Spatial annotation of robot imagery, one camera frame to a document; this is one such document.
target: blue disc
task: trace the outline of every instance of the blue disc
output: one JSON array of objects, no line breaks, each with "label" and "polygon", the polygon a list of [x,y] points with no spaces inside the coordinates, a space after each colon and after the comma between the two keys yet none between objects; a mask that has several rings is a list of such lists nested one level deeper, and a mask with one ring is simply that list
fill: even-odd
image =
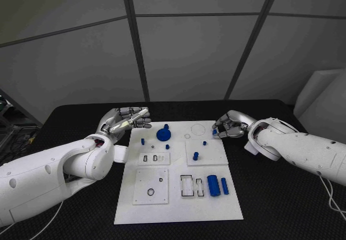
[{"label": "blue disc", "polygon": [[156,137],[161,141],[168,141],[172,138],[172,131],[168,128],[162,128],[158,131]]}]

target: blue object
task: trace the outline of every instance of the blue object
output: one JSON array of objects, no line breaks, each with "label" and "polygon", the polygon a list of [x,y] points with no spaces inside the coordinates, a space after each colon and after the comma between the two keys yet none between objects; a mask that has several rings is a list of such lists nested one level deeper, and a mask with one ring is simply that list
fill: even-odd
[{"label": "blue object", "polygon": [[195,152],[195,153],[194,153],[194,160],[197,161],[198,159],[200,159],[200,153]]},{"label": "blue object", "polygon": [[226,193],[226,195],[228,195],[230,194],[230,188],[228,188],[228,183],[227,183],[226,178],[221,179],[221,183],[223,183],[224,193]]},{"label": "blue object", "polygon": [[172,131],[169,130],[169,124],[165,124],[165,127],[156,133],[158,139],[165,142],[172,138]]},{"label": "blue object", "polygon": [[217,175],[210,175],[207,177],[207,179],[208,179],[211,196],[217,197],[223,194],[221,193],[220,182],[218,182],[218,177],[217,177]]}]

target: cable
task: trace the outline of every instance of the cable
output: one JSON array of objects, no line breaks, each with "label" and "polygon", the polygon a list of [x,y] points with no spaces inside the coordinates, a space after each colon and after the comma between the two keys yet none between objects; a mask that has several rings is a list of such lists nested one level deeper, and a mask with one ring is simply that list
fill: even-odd
[{"label": "cable", "polygon": [[331,180],[328,179],[328,182],[329,182],[329,184],[331,184],[331,191],[329,191],[329,188],[328,188],[328,185],[327,185],[327,183],[325,183],[325,181],[324,181],[322,176],[321,176],[319,178],[321,178],[321,181],[322,181],[322,183],[324,183],[324,185],[325,185],[327,192],[328,192],[328,195],[329,195],[329,207],[331,207],[335,211],[338,211],[338,212],[341,213],[341,215],[342,215],[342,217],[344,217],[344,219],[345,219],[345,221],[346,221],[346,216],[345,216],[346,211],[342,211],[342,210],[341,210],[341,208],[340,208],[340,206],[338,206],[338,203],[337,203],[337,201],[335,201],[335,199],[334,199],[334,185],[332,185],[332,182],[331,182]]},{"label": "cable", "polygon": [[285,124],[285,125],[286,125],[288,127],[290,127],[298,133],[301,132],[301,131],[295,128],[295,126],[293,126],[292,124],[289,124],[286,121],[283,121],[283,120],[280,120],[280,119],[278,119],[278,118],[273,118],[273,117],[270,117],[269,119],[273,120],[273,121],[276,121],[278,123]]},{"label": "cable", "polygon": [[14,223],[2,232],[0,232],[0,235],[12,228],[12,226],[15,225],[17,223]]},{"label": "cable", "polygon": [[54,217],[53,217],[50,223],[48,223],[47,226],[44,227],[44,229],[40,231],[40,233],[38,233],[38,234],[37,234],[30,240],[34,240],[34,239],[43,234],[43,232],[45,231],[45,229],[48,228],[50,224],[53,223],[53,221],[54,221],[55,218],[57,218],[57,215],[58,215],[58,213],[60,213],[60,210],[61,210],[61,208],[63,208],[63,205],[64,205],[64,201],[61,202],[61,205],[60,205],[58,211],[57,211],[57,213],[55,213],[55,215],[54,215]]}]

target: hole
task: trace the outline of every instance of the hole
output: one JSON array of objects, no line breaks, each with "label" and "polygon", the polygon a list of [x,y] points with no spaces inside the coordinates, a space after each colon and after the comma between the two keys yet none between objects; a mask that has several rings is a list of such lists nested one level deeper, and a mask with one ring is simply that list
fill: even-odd
[{"label": "hole", "polygon": [[50,165],[47,165],[47,166],[45,166],[45,171],[47,171],[47,173],[48,173],[48,174],[51,174],[51,173],[53,173],[53,168],[51,168],[51,166],[50,166]]},{"label": "hole", "polygon": [[155,189],[154,189],[154,188],[151,188],[151,189],[148,190],[148,195],[149,195],[149,196],[154,196],[154,195],[155,195]]},{"label": "hole", "polygon": [[11,185],[12,188],[17,187],[17,185],[18,185],[18,181],[17,181],[15,178],[9,181],[9,185]]}]

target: robotic hand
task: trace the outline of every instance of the robotic hand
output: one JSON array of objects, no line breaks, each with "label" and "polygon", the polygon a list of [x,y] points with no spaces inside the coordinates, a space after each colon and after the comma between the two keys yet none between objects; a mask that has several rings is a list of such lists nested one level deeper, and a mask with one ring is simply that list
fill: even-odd
[{"label": "robotic hand", "polygon": [[115,144],[126,130],[152,128],[149,116],[146,107],[115,108],[96,134],[0,167],[0,227],[43,213],[106,177],[113,162],[128,162],[128,147]]},{"label": "robotic hand", "polygon": [[246,149],[272,160],[286,161],[318,176],[346,186],[346,145],[299,132],[285,121],[269,118],[257,121],[239,111],[228,111],[213,128],[216,138],[240,138],[249,132]]}]

